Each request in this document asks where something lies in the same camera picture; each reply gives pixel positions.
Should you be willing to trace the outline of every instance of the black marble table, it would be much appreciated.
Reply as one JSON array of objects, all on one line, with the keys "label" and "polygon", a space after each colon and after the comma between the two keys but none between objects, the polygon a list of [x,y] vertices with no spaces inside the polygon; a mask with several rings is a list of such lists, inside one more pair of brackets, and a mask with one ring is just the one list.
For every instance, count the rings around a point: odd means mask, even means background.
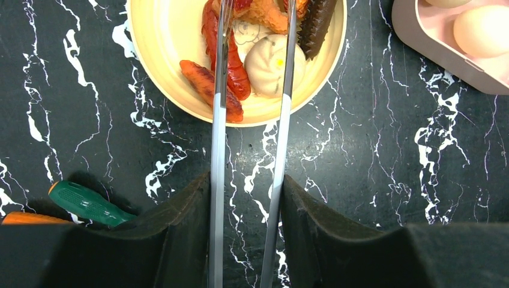
[{"label": "black marble table", "polygon": [[[391,5],[348,0],[340,63],[292,116],[287,173],[379,230],[509,220],[509,98],[402,44]],[[148,79],[126,20],[122,0],[0,0],[2,216],[37,211],[52,183],[83,177],[143,212],[209,169],[211,125]],[[255,287],[277,126],[227,134],[224,285]],[[289,287],[281,239],[276,259]]]}]

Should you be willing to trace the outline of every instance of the green screwdriver handle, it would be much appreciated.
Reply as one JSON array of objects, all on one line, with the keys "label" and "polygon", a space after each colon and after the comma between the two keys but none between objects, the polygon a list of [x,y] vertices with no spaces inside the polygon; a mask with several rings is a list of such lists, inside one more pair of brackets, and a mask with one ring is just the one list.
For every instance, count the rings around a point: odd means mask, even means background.
[{"label": "green screwdriver handle", "polygon": [[108,226],[115,227],[136,217],[120,210],[97,192],[73,182],[60,181],[53,184],[48,195],[65,210]]}]

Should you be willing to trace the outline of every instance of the tongs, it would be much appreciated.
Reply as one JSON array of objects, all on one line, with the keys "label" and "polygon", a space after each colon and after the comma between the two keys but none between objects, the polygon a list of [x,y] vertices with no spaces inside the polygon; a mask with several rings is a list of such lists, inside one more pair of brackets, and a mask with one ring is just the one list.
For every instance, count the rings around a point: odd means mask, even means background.
[{"label": "tongs", "polygon": [[292,110],[292,92],[294,86],[295,44],[297,42],[297,3],[288,1],[288,39],[286,42],[286,65],[281,100],[281,115],[277,132],[276,163],[270,201],[269,219],[267,220],[267,237],[265,238],[264,264],[262,267],[261,288],[270,288],[274,276],[274,259],[276,256],[277,228],[283,177],[285,176],[286,148]]},{"label": "tongs", "polygon": [[222,0],[217,28],[212,159],[210,165],[211,207],[208,256],[208,287],[223,287],[224,153],[226,149],[226,75],[233,0]]}]

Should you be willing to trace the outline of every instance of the pink container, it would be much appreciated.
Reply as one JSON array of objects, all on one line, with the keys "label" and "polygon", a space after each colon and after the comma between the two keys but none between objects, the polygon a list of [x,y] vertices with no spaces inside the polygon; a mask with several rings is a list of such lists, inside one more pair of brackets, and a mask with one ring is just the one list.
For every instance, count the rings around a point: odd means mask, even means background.
[{"label": "pink container", "polygon": [[453,35],[458,14],[493,4],[509,6],[509,0],[473,0],[452,9],[434,7],[425,0],[394,0],[393,26],[405,44],[475,89],[509,95],[509,53],[495,58],[475,58],[460,49]]}]

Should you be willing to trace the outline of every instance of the egg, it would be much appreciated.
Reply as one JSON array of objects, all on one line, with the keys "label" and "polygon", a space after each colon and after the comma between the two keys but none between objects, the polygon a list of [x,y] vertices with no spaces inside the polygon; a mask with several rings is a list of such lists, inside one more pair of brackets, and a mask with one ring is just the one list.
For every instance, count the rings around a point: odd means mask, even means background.
[{"label": "egg", "polygon": [[[260,39],[245,56],[244,68],[255,93],[267,97],[283,95],[286,42],[286,35],[268,35]],[[306,72],[306,56],[298,45],[295,45],[294,63],[293,90],[296,90]]]},{"label": "egg", "polygon": [[486,5],[462,12],[454,21],[454,39],[477,58],[509,52],[509,7]]},{"label": "egg", "polygon": [[472,0],[426,0],[429,4],[438,8],[456,8],[463,6]]}]

